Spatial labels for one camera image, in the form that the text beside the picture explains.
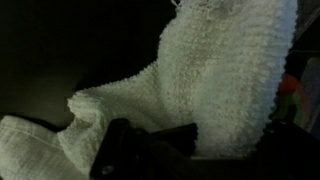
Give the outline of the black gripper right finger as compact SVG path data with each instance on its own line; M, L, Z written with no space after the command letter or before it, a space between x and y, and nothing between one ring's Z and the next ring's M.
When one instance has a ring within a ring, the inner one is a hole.
M157 141L167 142L182 155L190 157L196 149L198 127L195 123L152 132L151 135Z

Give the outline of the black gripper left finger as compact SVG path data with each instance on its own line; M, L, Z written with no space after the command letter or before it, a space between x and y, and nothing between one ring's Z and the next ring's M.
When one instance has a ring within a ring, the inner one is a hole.
M90 180L146 180L140 138L147 132L127 119L109 124L89 173Z

